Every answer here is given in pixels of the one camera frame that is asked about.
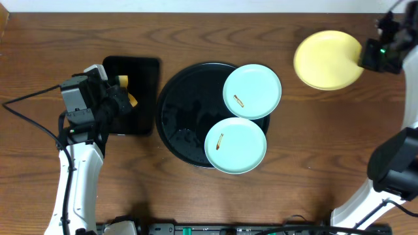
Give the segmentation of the green yellow sponge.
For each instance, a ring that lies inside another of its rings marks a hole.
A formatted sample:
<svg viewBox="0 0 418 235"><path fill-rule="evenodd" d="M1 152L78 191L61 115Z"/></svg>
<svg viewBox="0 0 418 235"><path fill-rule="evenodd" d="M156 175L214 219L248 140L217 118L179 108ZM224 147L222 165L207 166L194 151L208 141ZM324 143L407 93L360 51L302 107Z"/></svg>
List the green yellow sponge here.
<svg viewBox="0 0 418 235"><path fill-rule="evenodd" d="M134 108L138 104L138 101L127 90L127 87L129 85L128 75L118 75L118 76L116 76L116 80L119 83L119 86L127 92L127 96L128 96L128 99L129 99L129 103Z"/></svg>

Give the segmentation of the yellow plate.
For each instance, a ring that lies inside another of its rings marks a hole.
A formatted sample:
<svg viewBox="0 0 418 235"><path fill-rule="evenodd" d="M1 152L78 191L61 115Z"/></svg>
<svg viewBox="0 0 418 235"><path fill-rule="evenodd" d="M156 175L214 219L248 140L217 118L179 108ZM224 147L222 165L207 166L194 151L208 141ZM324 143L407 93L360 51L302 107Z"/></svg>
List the yellow plate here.
<svg viewBox="0 0 418 235"><path fill-rule="evenodd" d="M350 86L364 69L358 66L362 46L341 31L320 31L304 39L295 51L293 66L308 86L333 91Z"/></svg>

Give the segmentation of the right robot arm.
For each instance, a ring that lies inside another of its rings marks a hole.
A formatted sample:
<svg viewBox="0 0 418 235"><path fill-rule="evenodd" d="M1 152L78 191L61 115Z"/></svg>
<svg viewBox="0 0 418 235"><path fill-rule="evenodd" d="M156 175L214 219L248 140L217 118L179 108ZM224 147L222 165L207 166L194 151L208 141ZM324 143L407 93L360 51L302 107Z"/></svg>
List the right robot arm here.
<svg viewBox="0 0 418 235"><path fill-rule="evenodd" d="M401 131L371 155L367 179L342 206L332 211L338 233L359 234L393 207L417 197L417 2L402 22L392 12L378 21L379 38L368 39L359 66L375 72L404 73L406 98Z"/></svg>

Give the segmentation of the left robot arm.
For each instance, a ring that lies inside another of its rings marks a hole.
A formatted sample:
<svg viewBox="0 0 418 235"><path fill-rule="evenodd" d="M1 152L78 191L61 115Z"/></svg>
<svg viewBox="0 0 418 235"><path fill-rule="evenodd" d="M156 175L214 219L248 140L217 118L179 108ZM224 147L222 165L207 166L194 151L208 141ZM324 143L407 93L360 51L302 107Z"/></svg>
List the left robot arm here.
<svg viewBox="0 0 418 235"><path fill-rule="evenodd" d="M56 202L46 234L96 234L97 183L113 121L137 105L128 77L109 76L102 65L74 74L59 88L57 148L61 164Z"/></svg>

